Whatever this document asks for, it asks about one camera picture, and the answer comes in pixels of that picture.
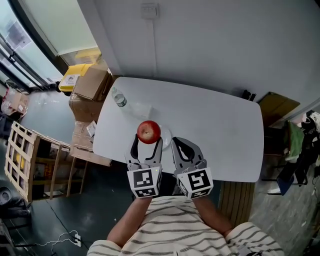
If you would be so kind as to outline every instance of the power strip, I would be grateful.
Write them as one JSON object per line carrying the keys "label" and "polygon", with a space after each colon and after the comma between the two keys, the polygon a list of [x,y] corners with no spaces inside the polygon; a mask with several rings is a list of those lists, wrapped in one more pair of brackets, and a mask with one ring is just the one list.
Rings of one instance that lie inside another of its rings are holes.
{"label": "power strip", "polygon": [[82,243],[81,243],[81,236],[78,234],[75,234],[75,242],[73,242],[76,246],[81,247]]}

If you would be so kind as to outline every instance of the white plate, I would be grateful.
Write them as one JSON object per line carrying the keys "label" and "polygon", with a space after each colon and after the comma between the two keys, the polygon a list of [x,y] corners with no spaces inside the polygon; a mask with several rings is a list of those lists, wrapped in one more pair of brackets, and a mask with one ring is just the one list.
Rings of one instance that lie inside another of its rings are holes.
{"label": "white plate", "polygon": [[159,124],[159,126],[161,129],[161,138],[163,140],[162,150],[164,150],[170,145],[172,135],[171,135],[170,130],[166,126],[160,125],[160,124]]}

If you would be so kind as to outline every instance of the glass door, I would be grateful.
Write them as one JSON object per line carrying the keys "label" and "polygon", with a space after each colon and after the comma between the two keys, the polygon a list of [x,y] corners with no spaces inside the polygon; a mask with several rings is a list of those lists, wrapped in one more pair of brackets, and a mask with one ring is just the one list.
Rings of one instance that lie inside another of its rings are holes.
{"label": "glass door", "polygon": [[63,75],[24,30],[7,0],[0,0],[0,69],[2,81],[18,78],[28,88],[47,88]]}

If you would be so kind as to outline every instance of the wooden crate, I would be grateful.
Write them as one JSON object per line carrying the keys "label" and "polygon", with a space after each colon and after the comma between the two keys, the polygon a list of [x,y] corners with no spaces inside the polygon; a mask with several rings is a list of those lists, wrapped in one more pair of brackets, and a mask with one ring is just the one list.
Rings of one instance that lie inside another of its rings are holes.
{"label": "wooden crate", "polygon": [[88,162],[72,157],[70,145],[14,122],[5,174],[27,201],[81,194]]}

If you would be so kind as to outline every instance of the yellow box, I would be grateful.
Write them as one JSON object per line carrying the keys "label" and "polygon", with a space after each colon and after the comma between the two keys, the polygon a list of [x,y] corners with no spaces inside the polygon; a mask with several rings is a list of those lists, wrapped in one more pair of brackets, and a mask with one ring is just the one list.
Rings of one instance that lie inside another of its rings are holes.
{"label": "yellow box", "polygon": [[78,64],[69,66],[67,72],[64,74],[60,84],[59,90],[61,92],[72,92],[78,77],[83,77],[88,68],[94,64]]}

